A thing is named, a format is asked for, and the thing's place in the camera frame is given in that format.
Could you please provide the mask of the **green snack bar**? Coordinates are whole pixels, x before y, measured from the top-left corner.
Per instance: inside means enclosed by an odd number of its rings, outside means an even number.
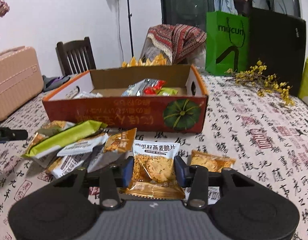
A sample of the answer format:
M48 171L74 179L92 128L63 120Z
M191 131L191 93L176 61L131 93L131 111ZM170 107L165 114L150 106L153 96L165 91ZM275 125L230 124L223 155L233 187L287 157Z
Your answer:
M31 146L30 149L22 155L23 158L37 158L40 159L46 155L51 154L67 145L84 139L94 134L101 128L106 128L108 124L104 122L87 120L75 126L72 126L64 131L61 131L38 144Z

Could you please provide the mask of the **oat crisp packet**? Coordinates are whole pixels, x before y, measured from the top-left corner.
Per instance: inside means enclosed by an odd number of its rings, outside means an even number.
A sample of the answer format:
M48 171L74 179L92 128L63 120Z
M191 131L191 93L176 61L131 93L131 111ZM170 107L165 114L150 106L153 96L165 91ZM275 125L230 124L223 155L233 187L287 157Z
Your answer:
M179 147L177 142L135 140L132 179L122 193L153 199L184 199L174 168Z

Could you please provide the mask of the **orange cracker packet right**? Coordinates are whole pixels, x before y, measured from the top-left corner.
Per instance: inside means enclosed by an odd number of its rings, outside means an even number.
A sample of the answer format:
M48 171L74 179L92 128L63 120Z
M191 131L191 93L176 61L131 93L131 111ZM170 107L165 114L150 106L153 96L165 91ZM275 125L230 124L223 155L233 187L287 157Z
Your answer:
M203 166L209 172L221 172L223 168L232 168L236 159L204 153L196 150L191 152L191 165Z

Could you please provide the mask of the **white brown snack packet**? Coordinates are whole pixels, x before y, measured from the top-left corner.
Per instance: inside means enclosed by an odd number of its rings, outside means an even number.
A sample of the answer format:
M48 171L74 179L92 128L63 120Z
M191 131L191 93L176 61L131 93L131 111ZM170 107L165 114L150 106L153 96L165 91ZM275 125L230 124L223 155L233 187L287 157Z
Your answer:
M88 137L74 142L62 148L58 153L58 157L73 156L86 153L92 153L93 148L103 145L109 138L107 133L100 133L93 137Z

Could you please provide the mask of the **calligraphy print tablecloth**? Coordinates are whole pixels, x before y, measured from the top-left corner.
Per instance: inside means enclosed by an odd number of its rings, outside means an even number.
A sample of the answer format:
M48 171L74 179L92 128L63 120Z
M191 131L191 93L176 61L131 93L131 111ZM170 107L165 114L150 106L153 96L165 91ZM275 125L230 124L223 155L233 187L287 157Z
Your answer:
M292 201L300 213L293 239L308 239L308 107L294 99L257 94L222 78L204 79L209 100L201 133L138 132L137 140L177 142L178 154L192 150L234 158L234 168ZM53 177L21 155L29 141L0 144L0 239L13 239L8 211L23 196Z

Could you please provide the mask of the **green white snack packet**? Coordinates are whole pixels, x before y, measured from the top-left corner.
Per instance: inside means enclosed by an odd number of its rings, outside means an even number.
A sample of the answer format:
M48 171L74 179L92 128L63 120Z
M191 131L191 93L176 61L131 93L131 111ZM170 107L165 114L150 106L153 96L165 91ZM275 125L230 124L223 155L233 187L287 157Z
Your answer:
M69 129L72 126L75 126L75 124L72 122L55 120L43 125L40 129L38 129L36 132L36 137L39 139L46 139L62 131L65 131L66 129Z

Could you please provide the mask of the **oat cracker packet left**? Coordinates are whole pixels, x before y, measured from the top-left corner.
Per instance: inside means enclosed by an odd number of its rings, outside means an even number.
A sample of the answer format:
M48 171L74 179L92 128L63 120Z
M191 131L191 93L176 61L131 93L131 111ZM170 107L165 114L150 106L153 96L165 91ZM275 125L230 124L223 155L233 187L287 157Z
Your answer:
M132 150L133 142L136 137L137 129L133 128L127 131L111 135L105 145L103 152L123 154Z

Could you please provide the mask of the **yellow dried flower branch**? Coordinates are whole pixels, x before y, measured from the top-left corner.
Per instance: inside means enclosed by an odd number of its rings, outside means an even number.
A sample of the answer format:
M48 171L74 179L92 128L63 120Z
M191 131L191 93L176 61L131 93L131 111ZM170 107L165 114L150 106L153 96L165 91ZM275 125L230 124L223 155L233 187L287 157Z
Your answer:
M226 70L226 74L237 85L244 86L256 92L259 97L268 94L279 96L285 106L294 106L294 100L290 95L291 86L288 82L279 81L277 74L265 75L267 65L258 60L254 66L248 70L238 71L233 68Z

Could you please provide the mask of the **grey purple folded cloth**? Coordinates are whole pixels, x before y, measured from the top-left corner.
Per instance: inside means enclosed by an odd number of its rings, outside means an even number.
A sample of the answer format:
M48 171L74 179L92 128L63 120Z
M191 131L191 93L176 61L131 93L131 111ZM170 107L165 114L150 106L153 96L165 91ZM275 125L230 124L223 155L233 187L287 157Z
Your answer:
M43 75L42 78L44 83L43 92L54 90L70 80L70 76L46 77Z

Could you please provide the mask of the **red cardboard pumpkin box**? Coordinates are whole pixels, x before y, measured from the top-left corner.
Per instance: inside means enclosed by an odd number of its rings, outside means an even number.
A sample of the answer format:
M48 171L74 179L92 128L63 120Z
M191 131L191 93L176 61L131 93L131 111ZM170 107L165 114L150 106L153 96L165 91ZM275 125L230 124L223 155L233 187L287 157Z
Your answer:
M123 96L145 78L165 81L176 95ZM208 92L194 66L144 66L94 69L74 76L42 100L51 121L96 120L108 127L149 132L203 130Z

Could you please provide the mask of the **pink hard-shell suitcase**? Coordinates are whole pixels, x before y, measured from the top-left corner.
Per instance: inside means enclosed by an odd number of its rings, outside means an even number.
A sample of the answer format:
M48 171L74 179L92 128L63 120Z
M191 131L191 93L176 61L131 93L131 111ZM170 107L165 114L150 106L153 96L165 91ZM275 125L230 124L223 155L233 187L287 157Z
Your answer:
M37 96L43 86L34 48L20 46L0 52L0 121Z

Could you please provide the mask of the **silver red snack packet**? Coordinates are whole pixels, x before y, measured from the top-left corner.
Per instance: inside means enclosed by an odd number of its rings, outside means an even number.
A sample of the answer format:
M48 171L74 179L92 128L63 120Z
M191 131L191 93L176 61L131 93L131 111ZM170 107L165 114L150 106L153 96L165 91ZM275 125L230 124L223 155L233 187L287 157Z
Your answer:
M143 79L129 85L121 96L145 96L156 95L165 85L166 81L157 79Z

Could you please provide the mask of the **dark wooden chair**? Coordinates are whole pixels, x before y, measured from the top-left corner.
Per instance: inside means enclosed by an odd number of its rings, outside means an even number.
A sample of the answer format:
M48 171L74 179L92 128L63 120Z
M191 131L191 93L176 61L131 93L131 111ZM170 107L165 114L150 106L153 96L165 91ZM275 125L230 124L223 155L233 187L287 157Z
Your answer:
M96 69L89 37L66 43L58 42L56 53L63 75L80 74Z

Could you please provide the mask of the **orange paper flowers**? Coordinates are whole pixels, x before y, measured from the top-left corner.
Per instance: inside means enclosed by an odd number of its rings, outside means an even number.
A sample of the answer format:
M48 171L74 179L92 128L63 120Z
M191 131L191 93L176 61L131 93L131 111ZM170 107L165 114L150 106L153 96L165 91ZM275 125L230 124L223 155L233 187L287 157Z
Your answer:
M142 66L167 66L169 65L168 59L163 56L162 53L156 55L153 60L146 59L143 61L142 59L137 60L133 57L130 62L123 62L121 64L122 68L128 67L142 67Z

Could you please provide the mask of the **black paper bag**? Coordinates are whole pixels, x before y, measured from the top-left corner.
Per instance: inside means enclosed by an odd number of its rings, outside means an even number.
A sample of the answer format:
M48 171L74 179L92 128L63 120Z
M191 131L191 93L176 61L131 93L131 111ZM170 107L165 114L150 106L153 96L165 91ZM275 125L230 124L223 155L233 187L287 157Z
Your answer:
M253 8L249 14L249 66L267 65L265 75L276 74L297 96L306 54L306 21L270 10Z

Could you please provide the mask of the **green mucun paper bag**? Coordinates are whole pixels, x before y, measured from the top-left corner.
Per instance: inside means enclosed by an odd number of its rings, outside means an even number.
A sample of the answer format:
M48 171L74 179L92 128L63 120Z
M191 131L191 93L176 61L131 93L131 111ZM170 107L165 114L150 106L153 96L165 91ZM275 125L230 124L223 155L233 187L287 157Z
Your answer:
M244 71L248 65L250 26L245 16L222 11L206 13L206 71L223 76L228 69Z

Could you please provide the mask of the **red patterned cloth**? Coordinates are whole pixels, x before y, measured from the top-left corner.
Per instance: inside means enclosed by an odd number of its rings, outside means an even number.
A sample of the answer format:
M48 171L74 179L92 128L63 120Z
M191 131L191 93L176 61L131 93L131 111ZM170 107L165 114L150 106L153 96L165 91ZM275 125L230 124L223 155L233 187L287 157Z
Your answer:
M160 24L148 29L147 38L172 64L177 64L206 42L207 33L186 24Z

